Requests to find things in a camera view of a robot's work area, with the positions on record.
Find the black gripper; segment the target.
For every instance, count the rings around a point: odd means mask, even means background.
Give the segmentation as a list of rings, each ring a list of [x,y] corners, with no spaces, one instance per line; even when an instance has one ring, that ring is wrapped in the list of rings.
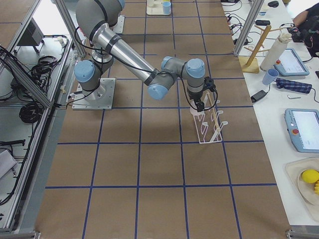
[[[190,105],[191,107],[196,110],[197,112],[204,111],[205,104],[201,100],[201,97],[203,95],[203,90],[199,92],[194,92],[193,89],[189,86],[187,86],[187,93],[190,99]]]

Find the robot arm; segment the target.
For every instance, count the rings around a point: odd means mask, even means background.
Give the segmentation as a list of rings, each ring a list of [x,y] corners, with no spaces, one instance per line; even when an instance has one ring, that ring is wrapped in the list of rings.
[[[196,110],[203,111],[204,62],[198,58],[184,61],[167,56],[160,70],[154,68],[112,30],[124,6],[123,0],[80,0],[76,5],[78,26],[89,41],[97,46],[97,53],[105,53],[124,64],[147,86],[148,94],[153,99],[163,99],[180,78],[186,80],[187,93],[194,101]]]

